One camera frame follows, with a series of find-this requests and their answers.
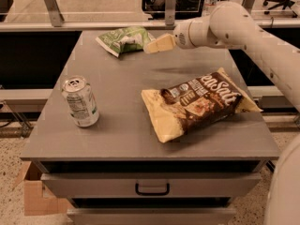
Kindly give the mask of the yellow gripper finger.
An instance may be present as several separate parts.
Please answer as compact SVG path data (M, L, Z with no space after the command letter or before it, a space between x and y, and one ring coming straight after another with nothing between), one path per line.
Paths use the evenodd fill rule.
M163 43L174 44L175 39L174 39L174 36L172 34L165 33L165 34L157 37L157 43L158 44L163 44Z
M175 43L169 40L153 40L147 43L143 50L146 53L159 53L159 52L166 52L172 50L175 47Z

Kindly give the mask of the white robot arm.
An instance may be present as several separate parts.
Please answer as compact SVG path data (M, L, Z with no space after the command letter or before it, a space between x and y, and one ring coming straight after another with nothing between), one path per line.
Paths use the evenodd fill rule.
M201 46L244 51L300 112L300 52L258 26L241 5L220 2L208 16L179 22L171 34L144 46L147 53ZM300 225L300 135L281 152L269 188L263 225Z

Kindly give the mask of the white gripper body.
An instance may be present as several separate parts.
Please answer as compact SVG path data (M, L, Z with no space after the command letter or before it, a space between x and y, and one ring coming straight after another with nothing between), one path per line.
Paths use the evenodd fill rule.
M179 22L173 29L175 43L181 49L195 48L195 45L193 44L190 38L190 29L193 23L194 23L193 19L184 20Z

